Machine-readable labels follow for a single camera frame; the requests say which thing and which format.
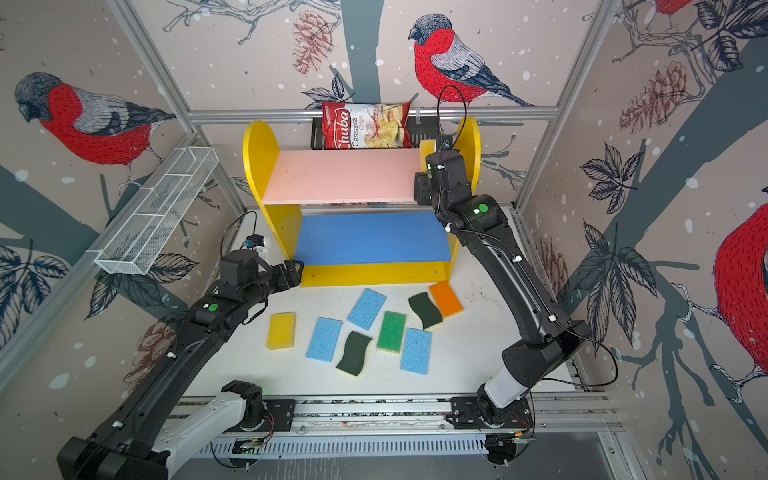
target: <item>white table surface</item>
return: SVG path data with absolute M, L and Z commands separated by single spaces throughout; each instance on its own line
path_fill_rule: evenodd
M 234 242 L 239 247 L 253 229 L 253 215 L 243 222 Z M 259 215 L 257 233 L 270 238 L 269 262 L 283 261 L 280 248 L 266 221 Z M 421 329 L 408 298 L 428 291 L 429 284 L 377 285 L 372 290 L 387 297 L 369 331 L 346 321 L 364 286 L 294 288 L 270 296 L 270 305 L 251 324 L 237 327 L 228 343 L 197 374 L 186 396 L 214 396 L 232 380 L 244 380 L 263 388 L 264 395 L 377 395 L 464 394 L 478 387 L 502 366 L 502 350 L 520 340 L 517 324 L 480 263 L 465 249 L 459 251 L 450 280 L 464 311 L 432 329 L 432 351 L 426 376 L 400 370 L 400 357 L 376 349 L 384 311 L 406 314 L 406 328 Z M 260 310 L 258 305 L 251 314 Z M 292 349 L 268 350 L 270 316 L 296 313 L 296 338 Z M 342 320 L 339 341 L 331 363 L 307 359 L 317 318 Z M 336 368 L 350 331 L 372 337 L 359 376 Z M 572 381 L 565 365 L 551 377 Z M 540 382 L 534 392 L 569 392 L 574 387 L 559 382 Z

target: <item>bird head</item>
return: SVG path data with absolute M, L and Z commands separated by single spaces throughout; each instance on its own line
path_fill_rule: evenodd
M 427 40 L 429 40 L 429 37 L 442 28 L 453 28 L 448 17 L 441 13 L 430 13 L 416 20 L 413 28 L 411 28 L 411 33 L 408 35 L 408 39 L 416 40 L 416 43 L 423 47 Z
M 48 108 L 48 94 L 57 86 L 63 84 L 59 77 L 36 71 L 22 78 L 16 84 L 16 103 L 22 117 L 29 122 L 36 118 L 41 121 L 51 121 L 51 109 Z

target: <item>blue sponge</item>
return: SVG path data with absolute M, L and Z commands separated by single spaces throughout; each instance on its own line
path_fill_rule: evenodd
M 376 315 L 379 315 L 379 310 L 382 309 L 386 297 L 381 293 L 376 293 L 370 288 L 366 288 L 366 291 L 360 296 L 360 300 L 357 300 L 357 305 L 352 309 L 352 312 L 346 317 L 351 323 L 354 323 L 362 329 L 369 330 L 373 325 L 373 320 L 376 319 Z
M 306 358 L 330 362 L 333 359 L 333 352 L 336 350 L 339 331 L 341 331 L 340 320 L 322 317 L 317 319 L 310 349 L 306 351 Z
M 432 333 L 408 329 L 406 331 L 406 344 L 402 348 L 400 369 L 426 375 L 429 371 L 429 350 L 431 348 Z

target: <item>wire basket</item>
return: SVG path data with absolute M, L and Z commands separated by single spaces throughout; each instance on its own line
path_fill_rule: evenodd
M 99 254 L 107 273 L 146 275 L 192 204 L 219 157 L 210 147 L 180 149 L 177 159 Z

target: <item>chips bag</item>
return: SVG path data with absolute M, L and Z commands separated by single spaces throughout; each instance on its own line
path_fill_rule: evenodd
M 406 120 L 411 103 L 343 104 L 323 102 L 326 149 L 410 148 Z

